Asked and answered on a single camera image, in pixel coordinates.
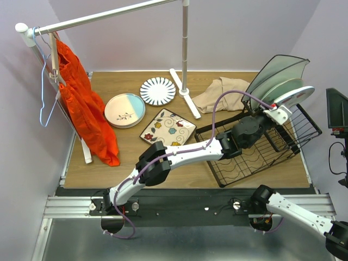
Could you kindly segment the blue striped white plate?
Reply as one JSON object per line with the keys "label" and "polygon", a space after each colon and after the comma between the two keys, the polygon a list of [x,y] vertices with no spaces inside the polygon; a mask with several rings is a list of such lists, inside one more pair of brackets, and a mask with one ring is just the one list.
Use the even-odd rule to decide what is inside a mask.
{"label": "blue striped white plate", "polygon": [[174,83],[164,77],[153,77],[140,87],[140,97],[148,105],[163,106],[170,103],[176,94]]}

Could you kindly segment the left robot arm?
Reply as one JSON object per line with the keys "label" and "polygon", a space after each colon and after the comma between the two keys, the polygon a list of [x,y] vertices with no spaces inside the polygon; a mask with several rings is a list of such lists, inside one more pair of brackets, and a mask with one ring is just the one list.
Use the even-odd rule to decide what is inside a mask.
{"label": "left robot arm", "polygon": [[183,146],[151,145],[140,157],[130,175],[119,185],[108,189],[101,201],[91,199],[91,215],[114,215],[139,190],[163,183],[170,171],[195,162],[232,159],[252,147],[275,125],[283,125],[288,116],[280,109],[265,110],[245,116],[231,129],[212,135],[209,140]]}

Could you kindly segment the square leaf pattern plate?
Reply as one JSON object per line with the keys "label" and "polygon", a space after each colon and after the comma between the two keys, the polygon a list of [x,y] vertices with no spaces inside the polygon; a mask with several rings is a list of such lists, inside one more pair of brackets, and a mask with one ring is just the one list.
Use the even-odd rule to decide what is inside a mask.
{"label": "square leaf pattern plate", "polygon": [[162,109],[140,134],[148,144],[161,141],[165,146],[184,145],[192,136],[196,125],[168,109]]}

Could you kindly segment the white blue rimmed plate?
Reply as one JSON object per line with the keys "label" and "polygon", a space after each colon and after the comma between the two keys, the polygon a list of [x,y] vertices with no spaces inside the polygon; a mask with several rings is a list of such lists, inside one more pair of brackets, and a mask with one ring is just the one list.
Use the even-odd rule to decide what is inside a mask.
{"label": "white blue rimmed plate", "polygon": [[284,105],[286,108],[290,109],[291,107],[306,100],[310,95],[313,94],[314,91],[315,88],[313,86],[303,86],[283,94],[274,100],[274,104],[276,104],[278,107]]}

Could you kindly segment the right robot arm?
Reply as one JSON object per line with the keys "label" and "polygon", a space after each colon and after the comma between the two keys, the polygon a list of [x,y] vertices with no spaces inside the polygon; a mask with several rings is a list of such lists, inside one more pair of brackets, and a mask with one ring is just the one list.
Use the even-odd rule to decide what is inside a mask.
{"label": "right robot arm", "polygon": [[[347,97],[335,88],[326,90],[328,127],[331,135],[344,139],[343,152],[347,158]],[[347,222],[330,217],[325,207],[326,195],[282,195],[266,186],[259,186],[250,198],[256,213],[269,211],[316,235],[326,250],[336,259],[347,260]]]}

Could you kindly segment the cream and teal plate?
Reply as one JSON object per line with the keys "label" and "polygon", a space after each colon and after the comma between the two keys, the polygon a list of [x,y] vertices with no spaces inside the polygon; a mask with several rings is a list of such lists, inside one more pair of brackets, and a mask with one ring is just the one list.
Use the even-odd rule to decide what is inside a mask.
{"label": "cream and teal plate", "polygon": [[145,103],[135,94],[120,94],[111,98],[105,106],[106,120],[116,128],[131,128],[145,116]]}

